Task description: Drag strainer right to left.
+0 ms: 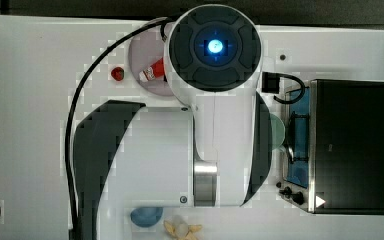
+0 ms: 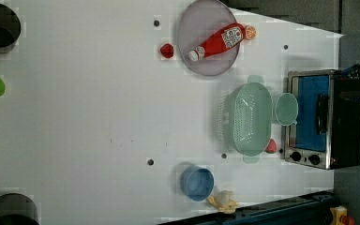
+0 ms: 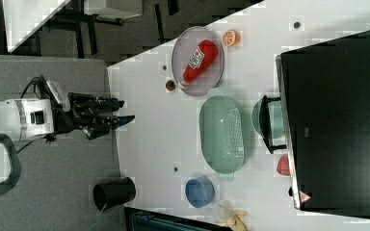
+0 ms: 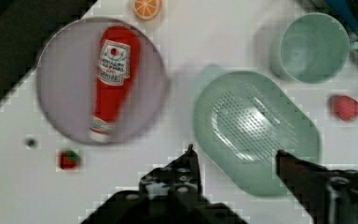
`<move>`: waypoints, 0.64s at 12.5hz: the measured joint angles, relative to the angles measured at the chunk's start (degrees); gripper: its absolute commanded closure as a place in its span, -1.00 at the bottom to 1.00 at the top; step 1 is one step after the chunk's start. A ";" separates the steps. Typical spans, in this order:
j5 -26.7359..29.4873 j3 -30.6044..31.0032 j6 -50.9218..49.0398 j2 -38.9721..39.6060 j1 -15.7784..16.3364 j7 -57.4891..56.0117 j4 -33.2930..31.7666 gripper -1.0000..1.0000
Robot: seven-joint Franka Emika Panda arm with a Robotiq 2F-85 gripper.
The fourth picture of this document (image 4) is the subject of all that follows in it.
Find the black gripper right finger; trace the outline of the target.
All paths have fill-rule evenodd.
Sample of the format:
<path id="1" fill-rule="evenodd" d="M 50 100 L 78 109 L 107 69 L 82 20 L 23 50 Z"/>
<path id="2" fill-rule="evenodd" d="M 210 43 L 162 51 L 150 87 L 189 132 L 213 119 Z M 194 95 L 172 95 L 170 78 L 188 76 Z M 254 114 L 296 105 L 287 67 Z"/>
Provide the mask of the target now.
<path id="1" fill-rule="evenodd" d="M 329 170 L 284 150 L 275 161 L 277 176 L 313 224 L 358 224 L 358 171 Z"/>

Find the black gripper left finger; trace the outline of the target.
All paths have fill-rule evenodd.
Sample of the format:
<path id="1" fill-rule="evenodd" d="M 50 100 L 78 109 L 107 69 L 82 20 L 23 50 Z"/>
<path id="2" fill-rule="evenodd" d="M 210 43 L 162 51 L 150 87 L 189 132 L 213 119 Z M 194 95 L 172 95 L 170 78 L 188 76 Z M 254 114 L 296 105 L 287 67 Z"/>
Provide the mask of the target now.
<path id="1" fill-rule="evenodd" d="M 164 167 L 154 168 L 139 181 L 139 191 L 149 200 L 167 197 L 169 191 L 187 188 L 202 194 L 200 165 L 197 152 L 189 144 L 186 152 Z"/>

